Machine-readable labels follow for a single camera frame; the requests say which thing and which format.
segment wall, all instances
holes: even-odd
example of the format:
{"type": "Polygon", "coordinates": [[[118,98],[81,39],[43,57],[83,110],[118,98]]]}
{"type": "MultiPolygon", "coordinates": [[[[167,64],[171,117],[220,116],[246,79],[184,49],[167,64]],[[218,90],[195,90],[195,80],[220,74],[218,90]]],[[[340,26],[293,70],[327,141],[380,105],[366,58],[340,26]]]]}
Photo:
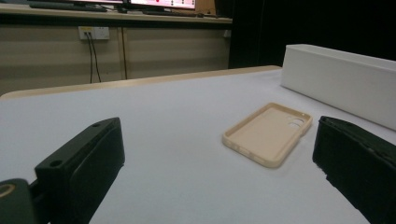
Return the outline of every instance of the wall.
{"type": "MultiPolygon", "coordinates": [[[[227,69],[230,45],[223,34],[110,28],[109,40],[95,41],[102,81],[227,69]]],[[[0,25],[0,49],[0,95],[90,83],[90,50],[77,27],[0,25]]]]}
{"type": "Polygon", "coordinates": [[[128,29],[128,78],[227,69],[224,30],[128,29]]]}

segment desk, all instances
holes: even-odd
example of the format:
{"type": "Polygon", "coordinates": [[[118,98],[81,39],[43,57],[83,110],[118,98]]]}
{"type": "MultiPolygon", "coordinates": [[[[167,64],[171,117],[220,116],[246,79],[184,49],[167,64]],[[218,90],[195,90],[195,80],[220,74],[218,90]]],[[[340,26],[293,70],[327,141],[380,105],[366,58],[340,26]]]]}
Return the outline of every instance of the desk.
{"type": "Polygon", "coordinates": [[[67,11],[29,8],[27,5],[0,4],[1,24],[51,26],[112,26],[144,28],[220,29],[231,30],[233,20],[226,18],[185,18],[67,11]]]}
{"type": "MultiPolygon", "coordinates": [[[[78,26],[109,26],[95,42],[102,81],[228,68],[232,20],[34,9],[0,4],[0,95],[90,82],[78,26]]],[[[99,81],[94,76],[93,82],[99,81]]]]}
{"type": "Polygon", "coordinates": [[[0,179],[32,182],[51,152],[96,121],[120,117],[125,166],[92,223],[368,223],[312,162],[318,119],[348,120],[392,144],[396,132],[282,88],[281,69],[233,71],[1,100],[0,179]],[[278,169],[221,143],[269,102],[314,118],[278,169]]]}

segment screw hole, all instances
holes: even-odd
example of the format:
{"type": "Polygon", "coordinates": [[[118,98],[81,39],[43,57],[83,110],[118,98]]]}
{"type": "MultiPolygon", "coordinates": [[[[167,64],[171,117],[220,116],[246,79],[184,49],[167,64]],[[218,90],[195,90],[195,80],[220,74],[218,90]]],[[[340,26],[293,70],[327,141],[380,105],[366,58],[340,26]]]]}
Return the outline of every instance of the screw hole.
{"type": "Polygon", "coordinates": [[[50,167],[56,167],[62,164],[62,161],[53,161],[52,163],[49,164],[50,167]]]}
{"type": "Polygon", "coordinates": [[[14,191],[15,185],[13,184],[5,184],[0,186],[0,198],[7,196],[12,191],[14,191]]]}

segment computer monitor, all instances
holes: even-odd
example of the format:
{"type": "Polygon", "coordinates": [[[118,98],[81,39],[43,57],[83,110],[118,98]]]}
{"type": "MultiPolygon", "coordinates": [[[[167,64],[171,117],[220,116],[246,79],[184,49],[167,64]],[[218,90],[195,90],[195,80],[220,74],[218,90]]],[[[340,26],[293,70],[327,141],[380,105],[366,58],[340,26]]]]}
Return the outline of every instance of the computer monitor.
{"type": "Polygon", "coordinates": [[[179,8],[179,9],[195,9],[197,0],[127,0],[132,7],[138,8],[179,8]]]}

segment monitor screen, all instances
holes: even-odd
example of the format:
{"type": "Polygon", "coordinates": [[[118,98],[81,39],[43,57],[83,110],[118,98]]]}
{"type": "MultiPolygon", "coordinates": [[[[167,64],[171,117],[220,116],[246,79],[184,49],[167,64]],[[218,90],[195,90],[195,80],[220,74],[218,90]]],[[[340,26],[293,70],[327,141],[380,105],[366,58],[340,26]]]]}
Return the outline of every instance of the monitor screen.
{"type": "Polygon", "coordinates": [[[132,5],[141,7],[176,7],[184,9],[195,9],[197,0],[129,0],[132,5]]]}

